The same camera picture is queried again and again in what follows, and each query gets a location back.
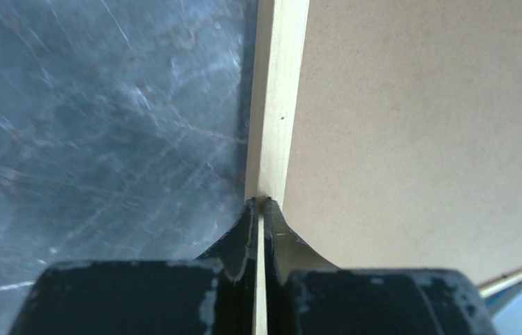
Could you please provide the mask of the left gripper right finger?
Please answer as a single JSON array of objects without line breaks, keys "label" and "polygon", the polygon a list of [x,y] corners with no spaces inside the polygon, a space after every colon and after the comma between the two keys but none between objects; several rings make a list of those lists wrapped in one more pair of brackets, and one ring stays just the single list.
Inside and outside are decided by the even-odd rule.
[{"label": "left gripper right finger", "polygon": [[264,202],[269,334],[494,334],[477,288],[450,269],[342,269]]}]

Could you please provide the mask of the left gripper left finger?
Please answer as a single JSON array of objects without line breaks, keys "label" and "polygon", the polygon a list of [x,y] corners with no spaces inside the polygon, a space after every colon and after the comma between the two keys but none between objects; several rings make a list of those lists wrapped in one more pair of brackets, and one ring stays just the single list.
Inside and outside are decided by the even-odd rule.
[{"label": "left gripper left finger", "polygon": [[258,203],[193,260],[57,262],[11,334],[251,334]]}]

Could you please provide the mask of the brown frame backing board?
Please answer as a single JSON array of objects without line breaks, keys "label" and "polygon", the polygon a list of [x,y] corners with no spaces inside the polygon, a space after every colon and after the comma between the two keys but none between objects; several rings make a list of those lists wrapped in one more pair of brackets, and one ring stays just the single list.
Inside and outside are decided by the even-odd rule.
[{"label": "brown frame backing board", "polygon": [[522,275],[522,1],[312,1],[283,213],[339,267]]}]

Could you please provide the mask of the wooden picture frame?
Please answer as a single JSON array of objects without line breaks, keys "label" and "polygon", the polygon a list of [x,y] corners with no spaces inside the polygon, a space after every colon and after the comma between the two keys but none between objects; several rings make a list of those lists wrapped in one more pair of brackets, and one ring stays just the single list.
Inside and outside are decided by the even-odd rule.
[{"label": "wooden picture frame", "polygon": [[[286,222],[283,204],[311,2],[261,1],[258,8],[245,194],[256,197],[262,208],[267,199],[275,200]],[[462,271],[444,267],[340,268],[456,270],[477,288],[483,300],[522,281],[522,275],[517,275],[477,285]]]}]

